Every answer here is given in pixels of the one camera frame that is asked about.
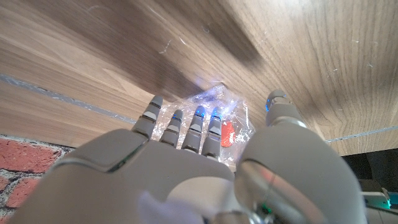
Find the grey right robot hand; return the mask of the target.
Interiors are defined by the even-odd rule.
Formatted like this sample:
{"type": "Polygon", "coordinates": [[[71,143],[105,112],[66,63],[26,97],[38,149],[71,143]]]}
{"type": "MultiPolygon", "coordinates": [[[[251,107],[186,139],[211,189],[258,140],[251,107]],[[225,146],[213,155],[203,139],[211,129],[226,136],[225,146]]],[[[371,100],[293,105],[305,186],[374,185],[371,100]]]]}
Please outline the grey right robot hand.
{"type": "Polygon", "coordinates": [[[80,146],[40,180],[11,223],[366,223],[358,180],[304,124],[281,90],[266,103],[266,127],[235,170],[220,161],[221,113],[208,130],[199,107],[181,146],[182,113],[151,138],[162,98],[132,129],[80,146]]]}

